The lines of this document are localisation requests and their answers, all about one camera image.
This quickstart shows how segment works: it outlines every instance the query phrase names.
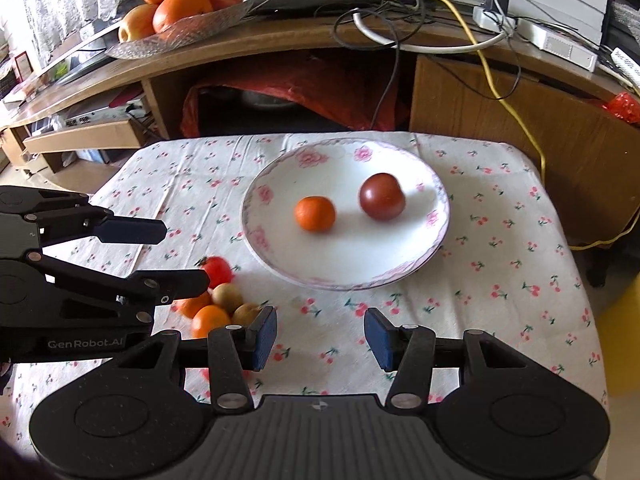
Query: tablecloth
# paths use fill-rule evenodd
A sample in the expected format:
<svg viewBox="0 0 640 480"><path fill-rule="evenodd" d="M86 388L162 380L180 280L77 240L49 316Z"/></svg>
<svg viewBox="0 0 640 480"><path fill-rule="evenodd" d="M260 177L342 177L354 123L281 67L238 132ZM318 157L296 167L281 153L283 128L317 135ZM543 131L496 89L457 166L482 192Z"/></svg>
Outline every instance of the tablecloth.
<svg viewBox="0 0 640 480"><path fill-rule="evenodd" d="M239 213L252 178L281 153L327 136L392 142L441 177L449 230L436 255L411 276L359 292L313 290L277 278L248 251ZM506 144L406 132L174 140L139 150L91 202L119 215L162 219L168 235L157 246L77 240L49 254L118 276L194 267L202 256L218 254L233 266L246 301L277 307L269 361L246 374L256 400L264 393L363 392L384 399L394 374L378 367L362 325L375 306L395 325L422 324L442 337L486 330L607 402L593 317L558 216L530 161ZM190 338L189 322L159 306L154 331L176 328ZM32 452L28 420L35 405L98 364L17 365L0 397L0 435ZM457 370L435 370L430 401L457 386ZM207 402L206 373L188 370L186 389Z"/></svg>

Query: wooden cabinet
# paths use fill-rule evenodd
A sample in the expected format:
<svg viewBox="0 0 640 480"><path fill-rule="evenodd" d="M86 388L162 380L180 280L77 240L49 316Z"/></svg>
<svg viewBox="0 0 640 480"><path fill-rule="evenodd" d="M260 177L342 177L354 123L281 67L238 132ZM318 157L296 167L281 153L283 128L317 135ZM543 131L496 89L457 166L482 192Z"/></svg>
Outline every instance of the wooden cabinet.
<svg viewBox="0 0 640 480"><path fill-rule="evenodd" d="M491 95L481 66L444 61L473 88ZM493 71L507 92L513 75ZM608 240L623 231L640 205L640 132L596 104L528 78L510 104L547 159L546 190L566 234L579 242ZM536 150L496 100L479 96L418 56L410 129L506 142L539 167Z"/></svg>

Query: wall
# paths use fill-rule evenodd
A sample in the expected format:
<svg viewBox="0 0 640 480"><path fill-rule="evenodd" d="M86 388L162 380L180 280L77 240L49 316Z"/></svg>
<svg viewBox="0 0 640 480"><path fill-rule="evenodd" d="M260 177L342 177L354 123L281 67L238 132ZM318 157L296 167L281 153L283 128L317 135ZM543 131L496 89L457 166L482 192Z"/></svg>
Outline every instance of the wall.
<svg viewBox="0 0 640 480"><path fill-rule="evenodd" d="M24 6L16 4L22 0L0 0L0 27L4 28L4 36L9 43L9 50L14 54L26 52L34 70L39 70L38 56L31 41L31 33Z"/></svg>

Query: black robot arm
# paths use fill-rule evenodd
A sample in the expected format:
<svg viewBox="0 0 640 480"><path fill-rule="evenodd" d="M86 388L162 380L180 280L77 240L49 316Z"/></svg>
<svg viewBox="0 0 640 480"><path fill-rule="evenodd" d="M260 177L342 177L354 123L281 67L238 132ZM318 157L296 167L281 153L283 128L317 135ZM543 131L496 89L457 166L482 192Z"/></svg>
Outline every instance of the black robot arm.
<svg viewBox="0 0 640 480"><path fill-rule="evenodd" d="M151 334L156 305L199 296L202 270L137 270L126 278L42 253L95 236L158 244L160 220L114 216L87 195L0 186L0 362L110 357Z"/></svg>

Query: red tomato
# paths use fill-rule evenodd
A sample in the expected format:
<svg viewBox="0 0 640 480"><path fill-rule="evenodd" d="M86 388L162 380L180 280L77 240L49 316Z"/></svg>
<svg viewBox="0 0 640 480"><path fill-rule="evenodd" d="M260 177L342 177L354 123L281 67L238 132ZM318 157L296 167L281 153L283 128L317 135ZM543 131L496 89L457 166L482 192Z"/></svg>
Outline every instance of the red tomato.
<svg viewBox="0 0 640 480"><path fill-rule="evenodd" d="M222 283L231 283L234 277L231 267L220 256L205 256L197 264L209 277L209 288L216 288Z"/></svg>

